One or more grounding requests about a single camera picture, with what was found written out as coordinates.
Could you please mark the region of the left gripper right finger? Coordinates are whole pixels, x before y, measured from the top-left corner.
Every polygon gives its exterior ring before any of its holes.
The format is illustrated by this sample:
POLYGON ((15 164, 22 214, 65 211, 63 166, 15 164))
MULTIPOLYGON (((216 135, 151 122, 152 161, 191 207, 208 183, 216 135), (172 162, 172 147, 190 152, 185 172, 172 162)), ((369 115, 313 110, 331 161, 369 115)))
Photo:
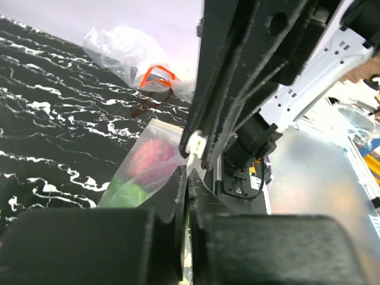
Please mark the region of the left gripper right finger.
POLYGON ((193 170, 187 180, 194 284, 366 284, 333 218, 231 212, 193 170))

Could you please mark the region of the zip bag with white slices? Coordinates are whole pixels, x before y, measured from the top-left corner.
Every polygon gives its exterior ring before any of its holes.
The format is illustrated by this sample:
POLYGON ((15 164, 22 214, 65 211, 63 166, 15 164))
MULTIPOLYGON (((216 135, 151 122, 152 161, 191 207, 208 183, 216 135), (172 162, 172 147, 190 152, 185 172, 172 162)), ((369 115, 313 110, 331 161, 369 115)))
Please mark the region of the zip bag with white slices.
POLYGON ((178 166, 188 165, 179 152, 183 129, 152 119, 104 191, 97 208, 136 208, 159 191, 178 166))

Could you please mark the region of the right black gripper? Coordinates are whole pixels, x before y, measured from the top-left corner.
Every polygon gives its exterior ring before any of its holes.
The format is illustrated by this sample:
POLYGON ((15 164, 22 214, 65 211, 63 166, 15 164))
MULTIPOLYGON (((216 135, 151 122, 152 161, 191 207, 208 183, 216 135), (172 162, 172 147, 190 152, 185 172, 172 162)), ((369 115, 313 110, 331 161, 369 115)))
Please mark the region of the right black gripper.
POLYGON ((212 170, 233 132, 281 134, 292 120, 287 89, 304 70, 340 1, 205 1, 197 81, 179 144, 206 137, 201 167, 212 170))

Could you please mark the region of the green lettuce head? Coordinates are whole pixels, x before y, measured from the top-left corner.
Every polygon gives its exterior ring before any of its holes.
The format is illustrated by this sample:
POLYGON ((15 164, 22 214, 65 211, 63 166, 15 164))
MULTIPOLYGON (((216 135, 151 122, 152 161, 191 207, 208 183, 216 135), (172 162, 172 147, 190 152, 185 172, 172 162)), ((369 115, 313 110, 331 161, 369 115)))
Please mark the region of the green lettuce head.
POLYGON ((97 203, 97 208, 137 208, 155 192, 132 181, 113 178, 97 203))

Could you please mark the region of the purple onion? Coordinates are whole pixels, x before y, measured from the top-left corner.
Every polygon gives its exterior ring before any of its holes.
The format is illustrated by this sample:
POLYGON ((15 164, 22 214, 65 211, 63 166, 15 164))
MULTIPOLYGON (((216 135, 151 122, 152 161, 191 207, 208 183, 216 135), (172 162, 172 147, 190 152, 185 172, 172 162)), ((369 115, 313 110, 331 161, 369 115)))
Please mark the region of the purple onion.
POLYGON ((152 139, 138 147, 128 166, 128 176, 149 189, 169 178, 176 169, 175 150, 164 139, 152 139))

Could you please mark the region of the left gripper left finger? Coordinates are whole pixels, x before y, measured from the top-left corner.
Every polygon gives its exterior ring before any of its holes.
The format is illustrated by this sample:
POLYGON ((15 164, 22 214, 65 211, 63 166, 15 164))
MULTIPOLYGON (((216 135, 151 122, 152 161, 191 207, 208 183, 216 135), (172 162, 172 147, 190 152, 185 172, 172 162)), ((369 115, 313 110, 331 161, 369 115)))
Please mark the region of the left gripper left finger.
POLYGON ((178 284, 186 168, 137 208, 25 211, 1 238, 2 284, 178 284))

